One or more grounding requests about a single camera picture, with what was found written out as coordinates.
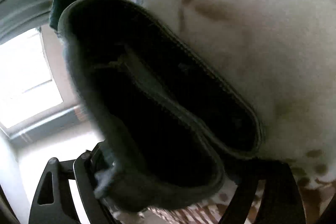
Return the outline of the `dark blue denim pants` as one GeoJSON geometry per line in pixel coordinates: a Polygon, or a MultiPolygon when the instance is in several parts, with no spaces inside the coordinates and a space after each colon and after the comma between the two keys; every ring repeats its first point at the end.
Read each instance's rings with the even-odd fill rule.
{"type": "Polygon", "coordinates": [[[67,69],[107,143],[94,195],[176,210],[215,194],[256,156],[253,108],[171,30],[126,0],[77,0],[58,31],[67,69]]]}

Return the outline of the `bright window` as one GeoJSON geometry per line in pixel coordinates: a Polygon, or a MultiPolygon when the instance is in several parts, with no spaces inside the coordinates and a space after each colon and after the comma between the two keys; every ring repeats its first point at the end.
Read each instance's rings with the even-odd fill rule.
{"type": "Polygon", "coordinates": [[[1,45],[1,125],[11,128],[61,103],[38,29],[1,45]]]}

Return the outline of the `floral cream fleece blanket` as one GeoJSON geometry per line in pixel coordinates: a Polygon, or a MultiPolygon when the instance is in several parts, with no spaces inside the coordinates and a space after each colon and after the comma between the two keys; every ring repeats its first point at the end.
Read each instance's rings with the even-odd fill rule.
{"type": "Polygon", "coordinates": [[[306,220],[322,217],[335,182],[335,0],[126,0],[191,48],[254,110],[255,159],[290,165],[306,220]]]}

